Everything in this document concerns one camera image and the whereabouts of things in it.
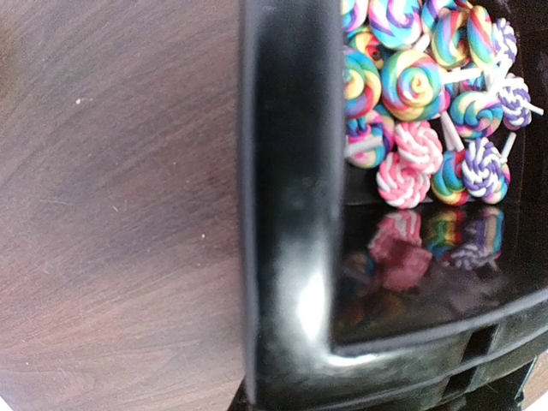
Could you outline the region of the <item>black three-compartment candy tray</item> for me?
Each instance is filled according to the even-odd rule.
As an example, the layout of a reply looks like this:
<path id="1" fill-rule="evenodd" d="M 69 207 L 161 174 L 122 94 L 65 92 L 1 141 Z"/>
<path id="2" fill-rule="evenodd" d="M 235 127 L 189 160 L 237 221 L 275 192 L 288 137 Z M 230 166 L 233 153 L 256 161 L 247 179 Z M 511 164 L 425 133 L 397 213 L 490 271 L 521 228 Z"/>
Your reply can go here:
<path id="1" fill-rule="evenodd" d="M 243 410 L 520 410 L 547 350 L 547 4 L 515 29 L 542 109 L 495 205 L 397 209 L 346 152 L 344 1 L 241 3 Z"/>

